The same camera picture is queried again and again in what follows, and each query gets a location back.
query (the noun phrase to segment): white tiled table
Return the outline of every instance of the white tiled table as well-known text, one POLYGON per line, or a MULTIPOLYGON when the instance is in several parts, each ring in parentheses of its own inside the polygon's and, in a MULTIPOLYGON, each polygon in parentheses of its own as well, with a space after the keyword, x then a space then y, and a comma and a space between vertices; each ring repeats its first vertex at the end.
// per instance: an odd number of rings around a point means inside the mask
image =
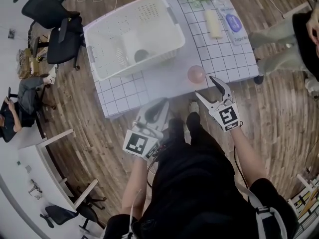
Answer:
MULTIPOLYGON (((185 45, 175 58, 127 77, 98 81, 92 71, 105 117, 118 116, 159 97, 171 98, 213 87, 209 76, 228 83, 258 75, 251 45, 233 45, 221 20, 223 38, 209 37, 203 12, 213 9, 217 13, 211 0, 202 1, 200 7, 195 7, 187 0, 166 1, 184 33, 185 45), (187 78, 187 71, 193 65, 200 65, 206 71, 206 80, 201 84, 193 84, 187 78)), ((233 5, 226 0, 225 6, 233 5)))

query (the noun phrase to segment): white plastic basket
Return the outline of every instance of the white plastic basket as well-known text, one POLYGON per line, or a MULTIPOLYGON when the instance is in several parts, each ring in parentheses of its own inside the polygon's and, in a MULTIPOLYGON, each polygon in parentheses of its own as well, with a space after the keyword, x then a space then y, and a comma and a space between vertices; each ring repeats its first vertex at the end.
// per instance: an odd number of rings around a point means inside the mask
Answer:
POLYGON ((105 80, 176 56, 185 37, 165 0, 137 0, 91 24, 85 41, 92 70, 105 80))

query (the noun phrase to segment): wooden floor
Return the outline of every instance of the wooden floor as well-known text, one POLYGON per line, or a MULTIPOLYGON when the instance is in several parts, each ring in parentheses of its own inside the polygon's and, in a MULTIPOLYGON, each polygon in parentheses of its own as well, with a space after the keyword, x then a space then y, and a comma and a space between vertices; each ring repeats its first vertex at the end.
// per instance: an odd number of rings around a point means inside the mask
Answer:
MULTIPOLYGON (((67 0, 68 10, 81 12, 83 24, 106 14, 114 8, 116 0, 102 2, 77 2, 67 0)), ((118 0, 117 6, 134 0, 118 0)), ((282 18, 268 0, 231 0, 247 31, 269 27, 282 18)), ((274 0, 284 13, 306 0, 274 0)), ((34 26, 33 36, 41 32, 34 26)), ((267 45, 255 51, 262 58, 274 54, 284 47, 267 45)), ((69 184, 75 189, 84 188, 94 178, 99 180, 95 187, 97 195, 107 197, 106 209, 97 211, 102 222, 118 213, 121 197, 130 175, 132 158, 123 153, 122 144, 127 128, 131 127, 137 110, 110 121, 103 116, 97 92, 88 64, 87 53, 81 49, 78 59, 80 71, 72 69, 72 62, 60 66, 57 81, 47 92, 46 98, 56 103, 57 110, 46 112, 49 123, 43 123, 48 137, 69 128, 74 134, 50 145, 52 153, 69 184)), ((41 63, 43 71, 49 66, 41 63)), ((244 122, 243 130, 256 151, 263 157, 269 179, 285 198, 294 194, 299 187, 297 173, 305 172, 305 165, 318 169, 316 143, 319 132, 319 109, 317 103, 304 88, 304 77, 300 72, 277 71, 256 86, 253 80, 230 84, 237 100, 239 113, 244 122)), ((213 99, 219 97, 215 88, 203 91, 213 99)), ((194 94, 171 100, 171 109, 185 120, 188 104, 194 94)), ((229 134, 223 133, 201 106, 202 124, 220 143, 231 162, 233 142, 229 134)))

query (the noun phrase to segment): basket handle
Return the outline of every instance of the basket handle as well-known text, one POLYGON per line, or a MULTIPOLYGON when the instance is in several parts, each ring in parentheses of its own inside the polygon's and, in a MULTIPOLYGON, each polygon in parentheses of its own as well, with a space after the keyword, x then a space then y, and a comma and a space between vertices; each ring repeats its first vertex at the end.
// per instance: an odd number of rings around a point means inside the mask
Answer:
POLYGON ((178 24, 178 21, 177 21, 177 19, 176 19, 176 17, 175 17, 175 14, 173 13, 171 7, 167 7, 166 9, 167 9, 167 12, 169 13, 170 17, 172 18, 173 23, 174 23, 175 25, 178 24))
POLYGON ((94 59, 94 56, 93 56, 92 46, 91 45, 87 46, 87 50, 88 50, 88 55, 89 55, 89 61, 91 63, 94 63, 95 59, 94 59))

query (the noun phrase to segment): pink ball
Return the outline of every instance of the pink ball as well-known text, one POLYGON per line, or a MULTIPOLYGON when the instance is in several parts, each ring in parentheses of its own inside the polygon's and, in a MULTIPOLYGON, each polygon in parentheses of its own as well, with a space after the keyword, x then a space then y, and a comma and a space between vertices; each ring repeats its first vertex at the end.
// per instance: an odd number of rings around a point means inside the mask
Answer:
POLYGON ((191 68, 189 68, 187 76, 191 82, 199 84, 205 80, 206 73, 204 68, 202 68, 201 66, 192 66, 191 68))

